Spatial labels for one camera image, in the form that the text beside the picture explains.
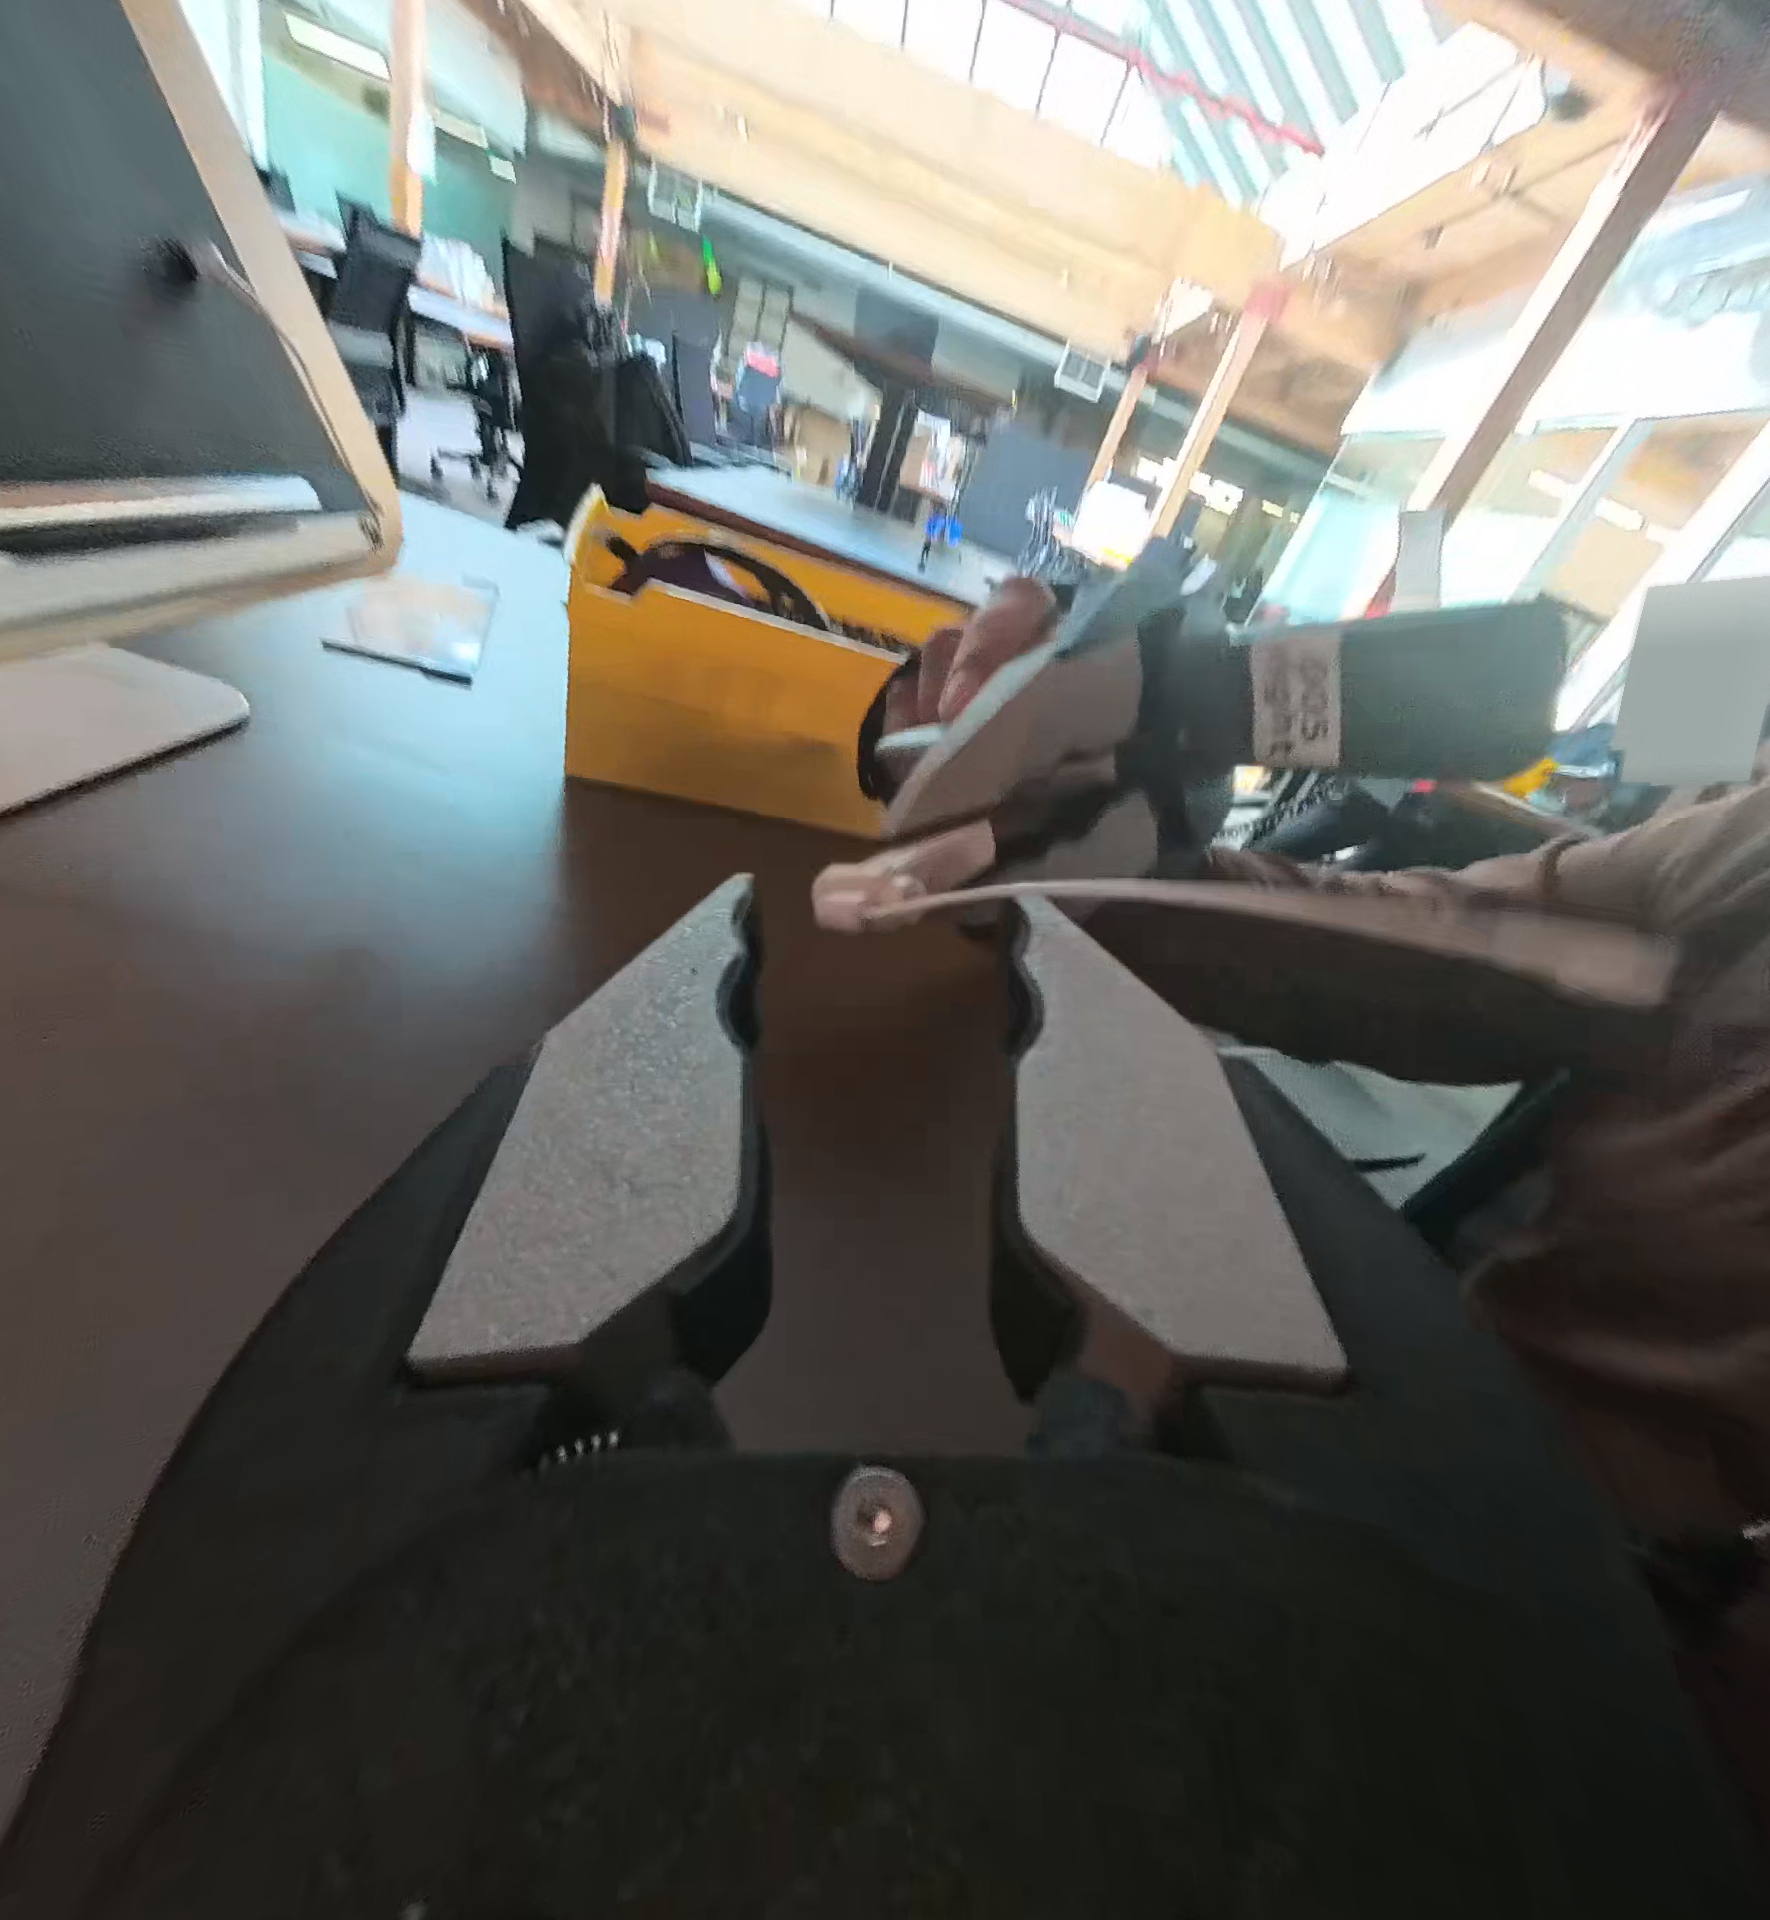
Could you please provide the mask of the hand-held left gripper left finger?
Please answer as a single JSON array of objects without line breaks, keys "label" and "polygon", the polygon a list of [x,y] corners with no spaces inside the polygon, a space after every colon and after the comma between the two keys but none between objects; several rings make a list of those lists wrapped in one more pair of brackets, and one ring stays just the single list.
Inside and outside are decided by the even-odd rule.
[{"label": "hand-held left gripper left finger", "polygon": [[536,1049],[408,1370],[715,1386],[770,1309],[753,877],[714,886]]}]

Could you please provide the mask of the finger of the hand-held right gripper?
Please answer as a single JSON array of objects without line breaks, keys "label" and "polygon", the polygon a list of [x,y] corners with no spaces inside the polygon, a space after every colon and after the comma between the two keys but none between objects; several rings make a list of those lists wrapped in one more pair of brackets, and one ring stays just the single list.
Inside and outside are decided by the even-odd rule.
[{"label": "finger of the hand-held right gripper", "polygon": [[1137,656],[1021,656],[938,725],[882,811],[884,838],[989,817],[1073,762],[1109,756],[1137,721]]},{"label": "finger of the hand-held right gripper", "polygon": [[1002,803],[975,884],[1119,882],[1197,870],[1200,833],[1181,803],[1139,791],[1063,791]]}]

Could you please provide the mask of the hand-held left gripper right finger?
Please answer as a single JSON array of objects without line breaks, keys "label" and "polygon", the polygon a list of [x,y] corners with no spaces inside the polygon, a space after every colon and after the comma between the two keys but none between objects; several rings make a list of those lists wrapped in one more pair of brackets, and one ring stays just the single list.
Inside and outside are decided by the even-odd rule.
[{"label": "hand-held left gripper right finger", "polygon": [[1019,1396],[1335,1396],[1348,1358],[1220,1049],[1042,898],[1011,926],[993,1344]]}]

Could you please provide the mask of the person's right hand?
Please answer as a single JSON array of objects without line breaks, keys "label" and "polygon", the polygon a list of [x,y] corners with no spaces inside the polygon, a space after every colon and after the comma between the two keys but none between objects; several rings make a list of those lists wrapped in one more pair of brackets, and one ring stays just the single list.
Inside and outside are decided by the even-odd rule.
[{"label": "person's right hand", "polygon": [[1058,618],[1050,589],[1006,579],[966,621],[933,632],[918,650],[908,676],[888,688],[888,727],[952,724],[1002,667],[1047,642]]}]

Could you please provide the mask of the white paper sheet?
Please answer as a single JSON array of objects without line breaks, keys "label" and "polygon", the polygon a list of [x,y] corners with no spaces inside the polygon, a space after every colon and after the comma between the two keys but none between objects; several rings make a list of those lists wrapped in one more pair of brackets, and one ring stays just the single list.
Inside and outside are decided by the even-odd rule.
[{"label": "white paper sheet", "polygon": [[1645,589],[1616,706],[1622,780],[1746,780],[1768,706],[1770,577]]}]

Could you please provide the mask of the background office desk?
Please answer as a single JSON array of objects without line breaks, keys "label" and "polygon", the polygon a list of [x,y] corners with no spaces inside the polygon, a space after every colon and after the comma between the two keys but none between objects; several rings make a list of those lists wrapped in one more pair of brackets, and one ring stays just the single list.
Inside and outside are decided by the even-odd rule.
[{"label": "background office desk", "polygon": [[1011,579],[1011,560],[969,540],[925,548],[920,526],[758,465],[647,467],[650,500],[851,572],[975,607]]}]

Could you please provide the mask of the yellow cardboard box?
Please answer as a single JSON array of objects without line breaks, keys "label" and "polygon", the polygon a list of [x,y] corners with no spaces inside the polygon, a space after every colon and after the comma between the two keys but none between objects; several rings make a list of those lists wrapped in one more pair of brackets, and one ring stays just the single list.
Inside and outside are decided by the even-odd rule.
[{"label": "yellow cardboard box", "polygon": [[674,489],[587,489],[563,552],[570,779],[880,835],[858,731],[969,600]]}]

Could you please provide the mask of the small clear plastic packet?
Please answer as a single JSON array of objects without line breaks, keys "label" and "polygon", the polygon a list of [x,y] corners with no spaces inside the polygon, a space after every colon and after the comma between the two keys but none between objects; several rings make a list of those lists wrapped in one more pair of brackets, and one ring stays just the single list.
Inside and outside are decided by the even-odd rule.
[{"label": "small clear plastic packet", "polygon": [[422,579],[391,572],[354,589],[319,633],[337,654],[418,672],[422,678],[475,682],[499,589],[475,579]]}]

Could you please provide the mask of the person's brown clothing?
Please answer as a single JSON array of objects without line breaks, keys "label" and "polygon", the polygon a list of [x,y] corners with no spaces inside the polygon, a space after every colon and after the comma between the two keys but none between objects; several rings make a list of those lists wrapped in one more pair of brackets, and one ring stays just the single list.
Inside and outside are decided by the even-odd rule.
[{"label": "person's brown clothing", "polygon": [[1588,1114],[1476,1293],[1626,1525],[1770,1861],[1770,1058]]}]

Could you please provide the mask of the black office chair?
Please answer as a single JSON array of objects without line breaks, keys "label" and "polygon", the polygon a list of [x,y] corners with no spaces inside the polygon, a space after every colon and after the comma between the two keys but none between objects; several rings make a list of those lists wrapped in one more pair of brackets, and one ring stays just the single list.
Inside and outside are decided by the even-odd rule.
[{"label": "black office chair", "polygon": [[404,328],[422,255],[416,233],[394,228],[340,196],[344,246],[323,317],[386,465],[398,470],[398,425],[408,408]]},{"label": "black office chair", "polygon": [[590,281],[565,256],[504,238],[521,457],[505,528],[567,528],[587,492],[623,514],[649,505],[647,467],[617,438],[617,349]]}]

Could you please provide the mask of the black-backed computer monitor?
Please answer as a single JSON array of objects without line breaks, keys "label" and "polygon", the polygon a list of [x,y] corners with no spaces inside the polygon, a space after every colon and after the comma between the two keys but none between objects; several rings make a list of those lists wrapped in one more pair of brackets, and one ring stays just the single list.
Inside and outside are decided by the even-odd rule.
[{"label": "black-backed computer monitor", "polygon": [[248,724],[232,684],[128,639],[400,546],[178,5],[0,2],[0,817]]}]

